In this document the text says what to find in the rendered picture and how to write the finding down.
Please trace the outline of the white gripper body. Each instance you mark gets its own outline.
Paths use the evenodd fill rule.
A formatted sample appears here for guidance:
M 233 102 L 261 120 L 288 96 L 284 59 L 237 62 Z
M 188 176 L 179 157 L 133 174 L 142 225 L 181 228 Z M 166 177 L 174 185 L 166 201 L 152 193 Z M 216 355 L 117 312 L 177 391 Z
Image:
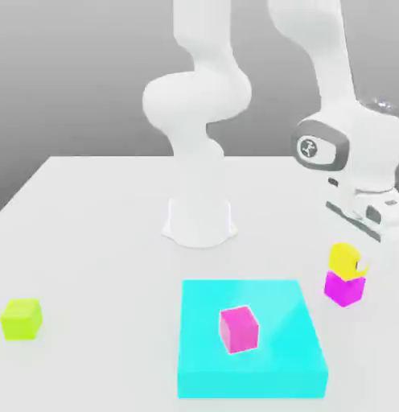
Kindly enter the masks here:
M 399 241 L 399 219 L 384 219 L 384 215 L 372 205 L 367 206 L 362 218 L 350 217 L 331 201 L 326 202 L 326 207 L 375 241 Z

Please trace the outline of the small yellow cube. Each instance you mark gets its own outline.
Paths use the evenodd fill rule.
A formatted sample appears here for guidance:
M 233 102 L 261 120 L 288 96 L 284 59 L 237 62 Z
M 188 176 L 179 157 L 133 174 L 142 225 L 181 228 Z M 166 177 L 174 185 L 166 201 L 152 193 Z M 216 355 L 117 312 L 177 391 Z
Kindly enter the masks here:
M 363 278 L 368 272 L 368 266 L 364 270 L 359 270 L 360 259 L 360 251 L 354 246 L 344 242 L 336 243 L 331 247 L 329 270 L 345 282 Z

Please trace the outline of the small magenta cube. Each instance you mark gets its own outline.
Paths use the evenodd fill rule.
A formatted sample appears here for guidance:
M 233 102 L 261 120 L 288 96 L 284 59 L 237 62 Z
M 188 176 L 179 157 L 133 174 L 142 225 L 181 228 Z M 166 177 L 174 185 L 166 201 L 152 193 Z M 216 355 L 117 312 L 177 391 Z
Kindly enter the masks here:
M 362 299 L 365 283 L 365 277 L 344 281 L 333 271 L 329 270 L 323 292 L 339 306 L 347 307 Z

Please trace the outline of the small pink cube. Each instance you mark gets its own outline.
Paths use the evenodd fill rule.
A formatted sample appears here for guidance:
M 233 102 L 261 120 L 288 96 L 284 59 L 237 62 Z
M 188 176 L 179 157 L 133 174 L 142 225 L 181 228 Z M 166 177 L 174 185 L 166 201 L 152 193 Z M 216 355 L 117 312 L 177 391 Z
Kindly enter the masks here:
M 258 347 L 259 323 L 249 306 L 220 311 L 219 333 L 229 355 Z

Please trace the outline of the small lime green cube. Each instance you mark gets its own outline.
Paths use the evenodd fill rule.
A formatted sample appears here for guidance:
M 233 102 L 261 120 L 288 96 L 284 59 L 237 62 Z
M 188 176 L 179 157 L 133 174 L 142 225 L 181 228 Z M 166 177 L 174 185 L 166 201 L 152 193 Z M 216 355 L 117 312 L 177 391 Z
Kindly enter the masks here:
M 38 299 L 11 299 L 0 317 L 6 340 L 34 340 L 42 321 Z

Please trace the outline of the large cyan box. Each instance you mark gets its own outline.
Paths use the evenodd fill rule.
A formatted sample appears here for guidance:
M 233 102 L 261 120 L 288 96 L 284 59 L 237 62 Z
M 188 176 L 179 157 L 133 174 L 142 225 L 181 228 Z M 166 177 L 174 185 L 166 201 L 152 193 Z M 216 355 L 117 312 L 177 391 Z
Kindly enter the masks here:
M 251 311 L 257 347 L 228 352 L 222 312 Z M 180 399 L 323 398 L 328 367 L 296 280 L 185 280 L 177 368 Z

